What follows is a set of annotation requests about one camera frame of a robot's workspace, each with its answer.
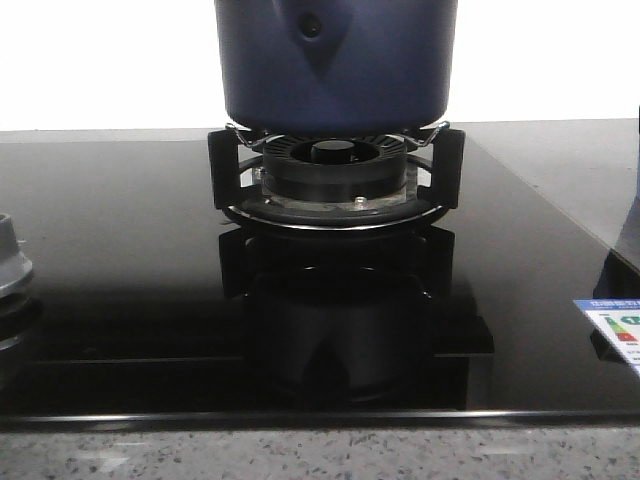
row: glass cooktop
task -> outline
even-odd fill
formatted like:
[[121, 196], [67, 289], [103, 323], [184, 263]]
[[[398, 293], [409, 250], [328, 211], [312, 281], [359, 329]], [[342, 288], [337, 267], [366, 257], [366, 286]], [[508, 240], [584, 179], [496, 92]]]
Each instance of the glass cooktop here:
[[457, 210], [348, 238], [228, 221], [206, 138], [0, 158], [35, 270], [0, 305], [4, 430], [640, 419], [573, 304], [638, 298], [638, 272], [472, 138]]

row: pot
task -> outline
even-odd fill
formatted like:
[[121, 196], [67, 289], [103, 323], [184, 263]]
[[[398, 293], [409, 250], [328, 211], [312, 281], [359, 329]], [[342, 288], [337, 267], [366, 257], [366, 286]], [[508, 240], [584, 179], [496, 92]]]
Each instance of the pot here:
[[312, 136], [400, 132], [446, 109], [457, 0], [216, 0], [229, 116]]

